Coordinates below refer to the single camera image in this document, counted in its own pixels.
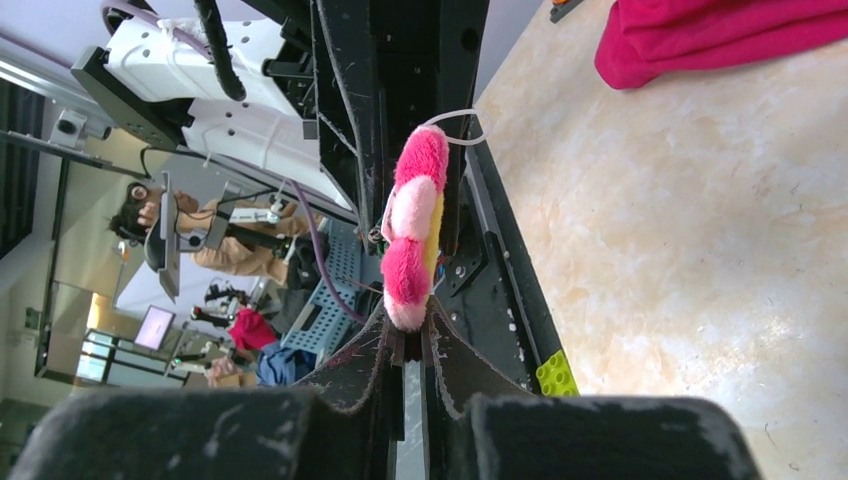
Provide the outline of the magenta garment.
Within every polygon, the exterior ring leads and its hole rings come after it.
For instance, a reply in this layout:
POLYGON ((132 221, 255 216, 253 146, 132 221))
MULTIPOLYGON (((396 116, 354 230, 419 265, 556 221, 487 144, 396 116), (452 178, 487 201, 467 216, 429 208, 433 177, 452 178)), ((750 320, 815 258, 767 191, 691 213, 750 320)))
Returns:
POLYGON ((847 4, 819 1, 616 1, 594 66, 616 90, 680 71, 735 67, 845 39, 847 4))

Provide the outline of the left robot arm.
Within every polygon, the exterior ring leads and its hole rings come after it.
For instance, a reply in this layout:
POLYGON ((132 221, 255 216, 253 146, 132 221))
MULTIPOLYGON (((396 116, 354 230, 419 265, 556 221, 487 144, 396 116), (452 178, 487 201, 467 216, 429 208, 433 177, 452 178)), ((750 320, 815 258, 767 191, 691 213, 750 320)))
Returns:
POLYGON ((410 133, 467 136, 485 1, 214 1, 178 19, 105 1, 110 38, 72 74, 106 114, 165 150, 225 156, 320 194, 363 230, 383 214, 410 133))

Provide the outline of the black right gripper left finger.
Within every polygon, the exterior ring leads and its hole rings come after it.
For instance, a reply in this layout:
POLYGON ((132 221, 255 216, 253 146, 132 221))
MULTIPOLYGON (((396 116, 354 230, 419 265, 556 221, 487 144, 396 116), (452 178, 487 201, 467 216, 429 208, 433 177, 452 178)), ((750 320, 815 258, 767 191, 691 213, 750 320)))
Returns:
POLYGON ((402 431, 377 307, 288 387, 95 389, 51 410, 14 479, 391 479, 402 431))

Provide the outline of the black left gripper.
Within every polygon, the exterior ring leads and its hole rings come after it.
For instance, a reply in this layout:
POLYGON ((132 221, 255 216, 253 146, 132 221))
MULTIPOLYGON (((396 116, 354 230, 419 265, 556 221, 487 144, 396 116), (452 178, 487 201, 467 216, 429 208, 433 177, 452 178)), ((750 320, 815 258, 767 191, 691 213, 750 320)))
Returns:
MULTIPOLYGON (((305 49, 264 69, 296 101, 319 145, 319 177, 350 206, 364 244, 400 149, 430 115, 473 102, 488 0, 264 1, 280 35, 305 49)), ((452 146, 440 247, 457 249, 463 146, 452 146)))

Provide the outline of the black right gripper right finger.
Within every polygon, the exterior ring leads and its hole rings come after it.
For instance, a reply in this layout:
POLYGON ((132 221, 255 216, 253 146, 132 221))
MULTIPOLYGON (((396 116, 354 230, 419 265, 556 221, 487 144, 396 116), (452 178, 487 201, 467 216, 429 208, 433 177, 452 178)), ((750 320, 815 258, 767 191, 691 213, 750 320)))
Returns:
POLYGON ((743 434, 693 397, 544 397, 452 326, 436 299, 421 332, 431 479, 758 479, 743 434))

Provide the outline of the pink flower brooch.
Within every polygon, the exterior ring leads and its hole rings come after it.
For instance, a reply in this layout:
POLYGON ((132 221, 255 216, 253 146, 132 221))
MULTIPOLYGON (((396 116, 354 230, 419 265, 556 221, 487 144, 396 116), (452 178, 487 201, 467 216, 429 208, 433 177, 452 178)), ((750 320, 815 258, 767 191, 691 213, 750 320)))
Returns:
POLYGON ((381 260, 383 303, 401 331, 418 331, 425 321, 439 255, 449 147, 477 145, 486 140, 490 128, 491 120, 483 111, 461 109, 432 117, 405 142, 380 225, 387 242, 381 260), (475 116, 482 124, 478 137, 450 137, 438 126, 440 121, 465 116, 475 116))

